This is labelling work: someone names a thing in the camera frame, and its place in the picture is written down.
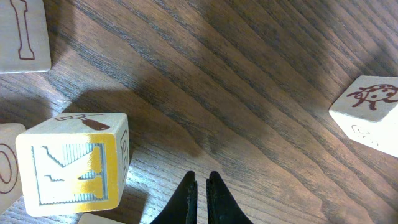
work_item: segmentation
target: red turtle illustration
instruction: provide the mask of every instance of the red turtle illustration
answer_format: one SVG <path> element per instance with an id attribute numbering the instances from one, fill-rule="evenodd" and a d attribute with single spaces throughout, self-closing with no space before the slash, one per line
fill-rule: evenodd
<path id="1" fill-rule="evenodd" d="M 386 103 L 395 103 L 398 100 L 391 100 L 398 92 L 398 88 L 390 84 L 379 84 L 367 88 L 359 88 L 361 91 L 350 93 L 347 97 L 354 96 L 358 100 L 353 107 L 359 106 L 361 103 L 368 101 L 371 110 L 376 109 L 376 102 L 384 101 Z"/>

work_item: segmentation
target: wooden block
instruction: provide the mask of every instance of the wooden block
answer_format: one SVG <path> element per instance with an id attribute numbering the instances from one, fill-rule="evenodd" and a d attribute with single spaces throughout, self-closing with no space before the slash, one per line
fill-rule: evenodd
<path id="1" fill-rule="evenodd" d="M 0 1 L 0 73 L 51 69 L 42 0 Z"/>
<path id="2" fill-rule="evenodd" d="M 129 168 L 125 114 L 60 114 L 18 135 L 16 146 L 29 215 L 119 205 Z"/>
<path id="3" fill-rule="evenodd" d="M 398 157 L 398 78 L 357 78 L 329 113 L 350 139 Z"/>
<path id="4" fill-rule="evenodd" d="M 122 224 L 108 218 L 99 217 L 90 213 L 84 213 L 77 224 Z"/>
<path id="5" fill-rule="evenodd" d="M 24 131 L 21 124 L 0 124 L 0 215 L 22 195 L 15 138 Z"/>

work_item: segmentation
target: yellow border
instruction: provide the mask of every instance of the yellow border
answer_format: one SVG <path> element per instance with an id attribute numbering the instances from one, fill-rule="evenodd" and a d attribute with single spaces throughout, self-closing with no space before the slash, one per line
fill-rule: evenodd
<path id="1" fill-rule="evenodd" d="M 57 144 L 104 143 L 106 156 L 106 178 L 108 185 L 108 201 L 66 203 L 55 205 L 39 205 L 39 193 L 32 154 L 32 145 L 44 145 L 46 142 Z M 25 198 L 27 213 L 32 216 L 68 214 L 107 210 L 118 206 L 118 155 L 116 154 L 116 140 L 113 134 L 29 134 L 17 138 L 18 163 L 20 164 L 22 190 Z"/>

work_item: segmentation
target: wooden table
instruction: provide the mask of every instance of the wooden table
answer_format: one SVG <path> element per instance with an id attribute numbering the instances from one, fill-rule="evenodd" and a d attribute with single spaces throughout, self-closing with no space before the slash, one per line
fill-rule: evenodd
<path id="1" fill-rule="evenodd" d="M 393 0 L 45 0 L 53 69 L 0 76 L 0 120 L 129 116 L 118 208 L 150 223 L 186 171 L 217 170 L 254 223 L 397 223 L 398 160 L 350 141 L 328 108 L 360 75 L 396 76 Z M 21 198 L 0 223 L 30 217 Z"/>

